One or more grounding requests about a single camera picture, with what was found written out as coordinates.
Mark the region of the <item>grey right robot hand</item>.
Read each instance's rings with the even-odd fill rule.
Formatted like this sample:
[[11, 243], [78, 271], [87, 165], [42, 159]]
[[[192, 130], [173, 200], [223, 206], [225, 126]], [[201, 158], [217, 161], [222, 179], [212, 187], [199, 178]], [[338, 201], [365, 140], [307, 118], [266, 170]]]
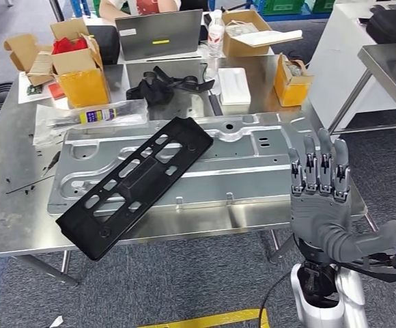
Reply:
[[337, 262], [352, 262], [396, 246], [396, 220], [373, 233], [349, 232], [351, 189], [348, 146], [342, 139], [332, 141], [325, 128], [319, 129], [317, 137], [318, 154], [310, 135], [303, 139], [304, 159], [296, 149], [289, 149], [293, 232]]

